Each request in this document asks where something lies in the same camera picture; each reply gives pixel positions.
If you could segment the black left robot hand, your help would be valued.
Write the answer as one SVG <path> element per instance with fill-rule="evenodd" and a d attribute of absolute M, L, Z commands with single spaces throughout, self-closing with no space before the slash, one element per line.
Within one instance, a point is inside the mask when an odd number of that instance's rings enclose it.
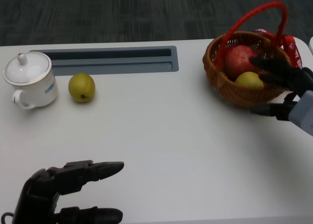
<path fill-rule="evenodd" d="M 64 167 L 50 167 L 34 173 L 24 184 L 15 212 L 14 224 L 118 224 L 123 212 L 115 208 L 80 209 L 67 207 L 55 213 L 61 195 L 81 191 L 91 181 L 111 177 L 124 168 L 124 163 L 91 160 L 68 162 Z"/>

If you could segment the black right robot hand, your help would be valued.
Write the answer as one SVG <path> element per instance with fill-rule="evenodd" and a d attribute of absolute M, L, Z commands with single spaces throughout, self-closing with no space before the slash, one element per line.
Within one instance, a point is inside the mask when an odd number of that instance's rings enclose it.
<path fill-rule="evenodd" d="M 283 103 L 269 103 L 250 107 L 252 114 L 276 117 L 277 120 L 288 121 L 289 114 L 296 106 L 294 97 L 302 97 L 306 91 L 313 90 L 313 72 L 307 68 L 293 67 L 289 62 L 281 59 L 262 56 L 250 57 L 250 63 L 265 71 L 260 79 L 272 86 L 291 91 Z"/>

